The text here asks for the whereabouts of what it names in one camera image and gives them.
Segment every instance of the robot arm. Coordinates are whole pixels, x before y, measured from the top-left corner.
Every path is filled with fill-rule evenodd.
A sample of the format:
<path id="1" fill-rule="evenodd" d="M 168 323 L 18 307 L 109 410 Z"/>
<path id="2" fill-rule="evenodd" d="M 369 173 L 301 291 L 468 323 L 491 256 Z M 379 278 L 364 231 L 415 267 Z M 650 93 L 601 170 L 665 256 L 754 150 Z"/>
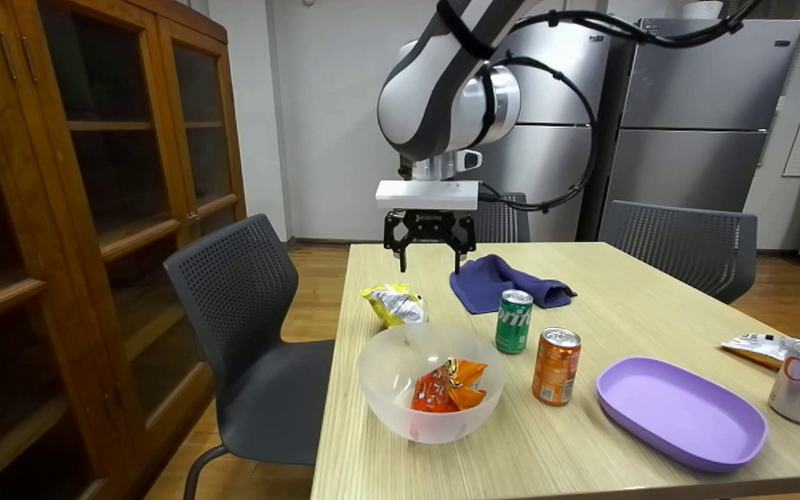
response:
<path id="1" fill-rule="evenodd" d="M 439 0 L 379 100 L 382 134 L 404 159 L 437 159 L 511 129 L 520 111 L 518 81 L 484 61 L 530 4 L 534 0 Z"/>

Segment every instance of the floor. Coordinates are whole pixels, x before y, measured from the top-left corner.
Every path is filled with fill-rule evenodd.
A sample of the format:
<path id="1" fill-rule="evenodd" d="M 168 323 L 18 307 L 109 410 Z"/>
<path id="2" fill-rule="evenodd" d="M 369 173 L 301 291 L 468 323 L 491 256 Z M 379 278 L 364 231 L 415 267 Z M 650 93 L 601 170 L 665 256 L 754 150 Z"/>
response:
<path id="1" fill-rule="evenodd" d="M 293 260 L 301 268 L 301 289 L 283 327 L 287 339 L 327 339 L 340 318 L 348 245 L 293 245 Z M 766 324 L 800 335 L 800 259 L 762 256 L 755 285 L 734 306 Z M 147 498 L 180 498 L 189 464 L 216 442 L 215 407 L 209 407 L 150 485 Z M 309 492 L 311 470 L 305 467 L 265 467 L 225 456 L 205 467 L 197 498 L 301 500 L 309 498 Z M 800 493 L 775 493 L 765 500 L 800 500 Z"/>

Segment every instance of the silver refrigerator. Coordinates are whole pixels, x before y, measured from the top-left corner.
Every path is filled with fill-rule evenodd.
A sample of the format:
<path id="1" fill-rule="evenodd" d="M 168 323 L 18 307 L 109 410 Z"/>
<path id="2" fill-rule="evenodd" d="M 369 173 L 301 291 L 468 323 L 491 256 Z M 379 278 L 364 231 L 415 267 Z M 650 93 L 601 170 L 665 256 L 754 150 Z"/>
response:
<path id="1" fill-rule="evenodd" d="M 565 71 L 593 102 L 594 113 L 602 93 L 609 39 L 577 24 L 530 24 L 511 34 L 498 59 L 507 52 L 530 54 Z M 520 81 L 522 111 L 511 134 L 494 145 L 477 148 L 484 166 L 472 174 L 501 191 L 522 191 L 527 202 L 551 200 L 577 182 L 593 129 L 580 100 L 548 71 L 511 67 Z M 530 239 L 575 239 L 580 196 L 548 214 L 530 211 Z"/>
<path id="2" fill-rule="evenodd" d="M 702 21 L 654 20 L 647 28 L 689 34 Z M 607 154 L 602 204 L 645 200 L 741 211 L 798 35 L 800 20 L 747 20 L 712 45 L 632 49 L 629 81 L 614 81 L 625 100 Z"/>

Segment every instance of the light wooden tabletop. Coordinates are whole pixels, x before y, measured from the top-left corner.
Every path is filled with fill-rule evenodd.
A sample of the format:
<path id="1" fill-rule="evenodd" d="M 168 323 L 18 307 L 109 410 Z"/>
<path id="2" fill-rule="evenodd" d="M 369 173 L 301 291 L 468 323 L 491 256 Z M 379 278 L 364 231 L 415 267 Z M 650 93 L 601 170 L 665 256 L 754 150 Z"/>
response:
<path id="1" fill-rule="evenodd" d="M 534 307 L 530 345 L 508 356 L 508 382 L 491 420 L 455 443 L 411 443 L 366 407 L 355 359 L 379 332 L 361 296 L 404 279 L 426 296 L 434 324 L 494 339 L 498 313 L 470 316 L 451 289 L 454 249 L 409 246 L 409 273 L 382 245 L 354 245 L 345 278 L 337 356 L 323 420 L 311 498 L 734 498 L 800 492 L 800 425 L 769 404 L 775 371 L 718 345 L 775 331 L 601 242 L 482 245 L 514 268 L 570 282 L 565 307 Z M 584 339 L 572 402 L 543 404 L 530 393 L 537 332 L 572 327 Z M 601 407 L 594 381 L 614 360 L 650 356 L 709 377 L 755 404 L 769 439 L 730 475 L 693 471 L 616 428 Z"/>

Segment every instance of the orange food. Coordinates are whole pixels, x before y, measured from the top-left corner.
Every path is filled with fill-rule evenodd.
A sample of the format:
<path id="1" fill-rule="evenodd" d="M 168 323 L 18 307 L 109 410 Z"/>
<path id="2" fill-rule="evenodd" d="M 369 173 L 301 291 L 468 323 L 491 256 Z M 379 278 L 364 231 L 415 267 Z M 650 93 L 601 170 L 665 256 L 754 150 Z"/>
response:
<path id="1" fill-rule="evenodd" d="M 416 410 L 461 410 L 477 404 L 486 391 L 476 382 L 486 371 L 486 363 L 477 360 L 444 360 L 416 381 L 411 407 Z"/>

